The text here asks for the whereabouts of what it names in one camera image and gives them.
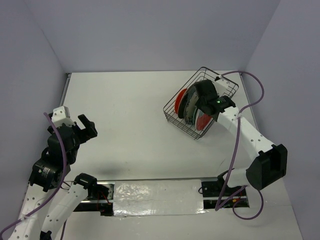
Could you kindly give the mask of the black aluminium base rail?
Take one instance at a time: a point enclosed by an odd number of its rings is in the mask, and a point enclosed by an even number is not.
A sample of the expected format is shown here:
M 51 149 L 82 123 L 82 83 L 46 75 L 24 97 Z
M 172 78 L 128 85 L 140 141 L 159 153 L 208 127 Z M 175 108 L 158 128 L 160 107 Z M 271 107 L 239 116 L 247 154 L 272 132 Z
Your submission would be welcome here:
M 220 194 L 222 185 L 218 183 L 217 178 L 202 178 L 201 187 L 198 193 L 202 195 L 203 207 L 205 210 L 214 209 Z M 115 181 L 98 181 L 97 182 L 97 196 L 89 197 L 83 200 L 76 208 L 75 212 L 98 212 L 101 216 L 113 217 L 114 216 L 114 197 L 116 192 Z M 222 201 L 227 200 L 223 205 L 224 208 L 232 208 L 233 204 L 238 201 L 243 201 L 239 204 L 240 207 L 249 207 L 247 193 L 243 189 L 237 195 L 230 198 L 230 195 L 240 189 L 239 186 L 234 188 L 227 187 L 221 198 Z

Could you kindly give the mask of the red and teal plate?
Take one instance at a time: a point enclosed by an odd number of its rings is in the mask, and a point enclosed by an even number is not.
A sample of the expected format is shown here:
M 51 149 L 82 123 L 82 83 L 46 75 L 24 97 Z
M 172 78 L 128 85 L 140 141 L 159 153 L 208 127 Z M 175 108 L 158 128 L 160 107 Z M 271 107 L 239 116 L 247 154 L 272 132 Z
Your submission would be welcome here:
M 193 114 L 193 123 L 196 131 L 202 131 L 212 120 L 212 117 L 196 109 Z

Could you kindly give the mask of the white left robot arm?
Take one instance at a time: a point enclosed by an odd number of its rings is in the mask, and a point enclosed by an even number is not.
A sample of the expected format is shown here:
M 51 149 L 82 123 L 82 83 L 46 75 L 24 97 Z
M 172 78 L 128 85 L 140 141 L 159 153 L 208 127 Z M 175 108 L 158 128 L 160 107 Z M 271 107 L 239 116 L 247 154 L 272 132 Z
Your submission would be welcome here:
M 94 122 L 81 114 L 84 125 L 81 129 L 64 112 L 45 114 L 49 122 L 47 147 L 32 166 L 27 192 L 18 220 L 4 229 L 13 229 L 11 240 L 53 240 L 74 209 L 84 199 L 93 199 L 98 194 L 97 179 L 81 173 L 60 202 L 49 210 L 53 198 L 61 189 L 70 166 L 75 163 L 80 145 L 97 137 Z

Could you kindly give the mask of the dark teal glazed plate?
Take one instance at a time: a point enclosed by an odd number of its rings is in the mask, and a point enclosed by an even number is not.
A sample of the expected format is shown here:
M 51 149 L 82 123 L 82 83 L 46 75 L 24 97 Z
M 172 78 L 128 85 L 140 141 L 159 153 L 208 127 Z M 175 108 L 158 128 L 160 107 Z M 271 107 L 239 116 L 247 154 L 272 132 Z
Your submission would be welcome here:
M 192 84 L 188 89 L 187 91 L 184 93 L 183 97 L 182 97 L 182 100 L 180 102 L 180 105 L 179 105 L 179 109 L 178 109 L 178 118 L 179 119 L 183 119 L 184 118 L 184 109 L 185 109 L 185 106 L 187 104 L 187 100 L 190 96 L 192 96 L 193 94 L 197 94 L 197 91 L 196 91 L 196 87 L 194 84 Z

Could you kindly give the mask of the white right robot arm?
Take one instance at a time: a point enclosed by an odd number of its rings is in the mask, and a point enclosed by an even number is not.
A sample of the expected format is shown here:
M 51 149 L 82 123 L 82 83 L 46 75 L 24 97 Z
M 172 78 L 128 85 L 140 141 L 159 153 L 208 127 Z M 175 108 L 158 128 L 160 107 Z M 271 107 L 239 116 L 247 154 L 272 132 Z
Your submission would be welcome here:
M 275 145 L 264 137 L 228 96 L 218 96 L 212 81 L 200 81 L 194 87 L 197 108 L 228 130 L 236 139 L 235 146 L 242 145 L 249 156 L 248 167 L 231 167 L 219 175 L 217 190 L 221 195 L 228 196 L 239 186 L 260 191 L 286 175 L 288 150 L 283 144 Z

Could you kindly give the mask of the silver foil tape sheet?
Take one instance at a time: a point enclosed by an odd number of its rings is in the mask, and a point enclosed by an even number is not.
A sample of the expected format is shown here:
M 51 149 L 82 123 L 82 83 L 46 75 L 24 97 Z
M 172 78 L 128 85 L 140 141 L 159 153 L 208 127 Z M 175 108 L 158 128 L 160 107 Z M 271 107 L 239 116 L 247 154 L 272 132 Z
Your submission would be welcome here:
M 117 217 L 203 214 L 199 179 L 117 181 L 113 215 Z

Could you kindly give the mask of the orange translucent plate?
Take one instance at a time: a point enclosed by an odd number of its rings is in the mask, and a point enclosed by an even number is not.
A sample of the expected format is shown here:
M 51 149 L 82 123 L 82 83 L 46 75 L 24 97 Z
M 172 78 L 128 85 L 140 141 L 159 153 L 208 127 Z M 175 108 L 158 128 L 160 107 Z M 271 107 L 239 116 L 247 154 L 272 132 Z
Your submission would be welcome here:
M 179 112 L 179 106 L 186 91 L 187 91 L 187 88 L 184 88 L 177 94 L 177 97 L 174 102 L 174 111 L 176 114 L 178 114 Z

